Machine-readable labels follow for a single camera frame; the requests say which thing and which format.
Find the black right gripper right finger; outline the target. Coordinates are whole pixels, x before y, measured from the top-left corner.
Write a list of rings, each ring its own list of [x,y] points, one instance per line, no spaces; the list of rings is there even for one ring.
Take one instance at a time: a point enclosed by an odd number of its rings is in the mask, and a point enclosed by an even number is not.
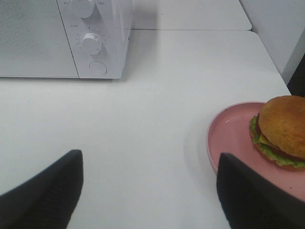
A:
[[[221,153],[216,190],[232,229],[303,229],[305,203],[230,153]]]

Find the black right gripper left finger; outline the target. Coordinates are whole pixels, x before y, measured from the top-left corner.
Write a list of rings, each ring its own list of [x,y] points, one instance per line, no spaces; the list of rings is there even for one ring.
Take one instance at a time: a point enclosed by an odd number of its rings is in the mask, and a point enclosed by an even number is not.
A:
[[[2,229],[65,229],[83,186],[83,156],[71,150],[0,197]]]

